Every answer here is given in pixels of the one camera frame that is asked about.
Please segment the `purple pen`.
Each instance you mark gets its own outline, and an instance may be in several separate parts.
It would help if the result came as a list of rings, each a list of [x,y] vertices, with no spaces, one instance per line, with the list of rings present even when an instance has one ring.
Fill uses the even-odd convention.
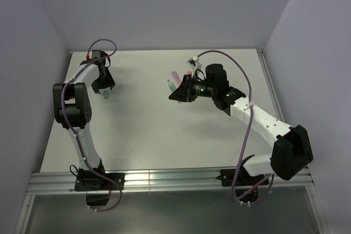
[[[176,81],[177,86],[180,86],[182,80],[180,79],[178,73],[176,71],[173,71],[172,76],[173,76],[174,80]]]

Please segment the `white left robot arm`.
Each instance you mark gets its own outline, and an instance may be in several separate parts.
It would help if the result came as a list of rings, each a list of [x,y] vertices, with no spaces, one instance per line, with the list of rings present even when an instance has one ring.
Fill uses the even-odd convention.
[[[93,50],[71,79],[53,85],[54,118],[69,133],[78,155],[79,166],[70,166],[70,172],[76,177],[75,191],[123,189],[124,175],[105,171],[90,132],[92,107],[88,89],[102,95],[115,86],[110,63],[106,52]]]

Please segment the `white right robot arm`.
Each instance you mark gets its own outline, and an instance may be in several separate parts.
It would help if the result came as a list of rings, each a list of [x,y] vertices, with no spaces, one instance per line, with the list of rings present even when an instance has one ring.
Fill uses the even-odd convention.
[[[230,86],[223,65],[208,65],[204,79],[198,79],[196,73],[184,75],[169,99],[193,102],[198,97],[211,98],[219,110],[242,121],[271,147],[270,154],[252,155],[238,163],[237,178],[242,184],[248,185],[256,176],[267,174],[289,181],[312,162],[307,130],[301,125],[286,124],[251,103],[245,93]]]

